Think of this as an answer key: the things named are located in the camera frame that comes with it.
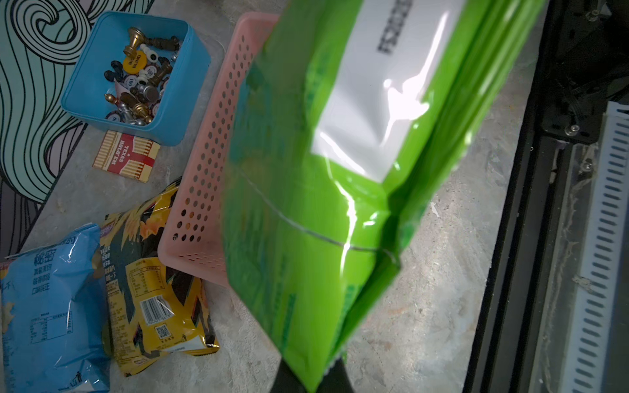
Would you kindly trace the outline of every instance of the gold chess piece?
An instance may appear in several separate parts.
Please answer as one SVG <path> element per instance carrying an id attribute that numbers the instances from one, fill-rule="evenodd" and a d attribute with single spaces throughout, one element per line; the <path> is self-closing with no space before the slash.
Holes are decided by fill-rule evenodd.
<path id="1" fill-rule="evenodd" d="M 150 115 L 148 107 L 141 102 L 138 102 L 138 100 L 131 94 L 127 92 L 120 94 L 120 101 L 129 105 L 133 114 L 138 116 L 140 119 L 143 119 L 146 124 L 150 124 L 153 121 L 153 117 Z"/>
<path id="2" fill-rule="evenodd" d="M 123 52 L 129 58 L 135 58 L 136 51 L 142 43 L 146 43 L 147 37 L 137 27 L 129 27 L 129 45 L 125 46 Z"/>

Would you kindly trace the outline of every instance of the qr code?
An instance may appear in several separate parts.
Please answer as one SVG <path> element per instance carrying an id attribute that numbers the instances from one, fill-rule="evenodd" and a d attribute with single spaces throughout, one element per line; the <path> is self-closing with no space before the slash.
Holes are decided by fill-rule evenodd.
<path id="1" fill-rule="evenodd" d="M 163 340 L 164 338 L 171 336 L 170 331 L 168 330 L 168 327 L 166 327 L 166 324 L 156 326 L 155 330 L 157 331 L 157 335 L 159 336 L 160 340 Z"/>

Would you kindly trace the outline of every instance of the nutrition facts table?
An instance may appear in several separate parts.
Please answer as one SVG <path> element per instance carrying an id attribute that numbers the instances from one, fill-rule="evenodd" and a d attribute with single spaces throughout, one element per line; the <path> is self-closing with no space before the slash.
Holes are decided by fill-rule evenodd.
<path id="1" fill-rule="evenodd" d="M 72 333 L 72 311 L 54 315 L 44 314 L 31 320 L 31 344 Z"/>

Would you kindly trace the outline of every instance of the patterned mat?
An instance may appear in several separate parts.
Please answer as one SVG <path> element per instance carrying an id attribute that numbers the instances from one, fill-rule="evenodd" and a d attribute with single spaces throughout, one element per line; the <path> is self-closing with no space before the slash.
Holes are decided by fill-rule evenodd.
<path id="1" fill-rule="evenodd" d="M 98 16 L 154 0 L 0 0 L 0 258 L 26 240 L 87 125 L 60 107 Z"/>

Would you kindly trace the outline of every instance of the plastic packaging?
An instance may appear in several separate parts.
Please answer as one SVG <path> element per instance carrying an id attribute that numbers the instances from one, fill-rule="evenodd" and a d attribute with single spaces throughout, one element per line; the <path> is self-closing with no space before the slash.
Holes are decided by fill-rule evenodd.
<path id="1" fill-rule="evenodd" d="M 543 0 L 293 0 L 240 89 L 230 285 L 310 391 L 400 270 Z"/>
<path id="2" fill-rule="evenodd" d="M 102 225 L 114 356 L 127 377 L 172 352 L 219 349 L 201 279 L 157 258 L 179 182 L 126 213 L 110 214 Z"/>
<path id="3" fill-rule="evenodd" d="M 0 263 L 9 393 L 109 391 L 103 268 L 92 262 L 99 233 L 85 225 Z"/>

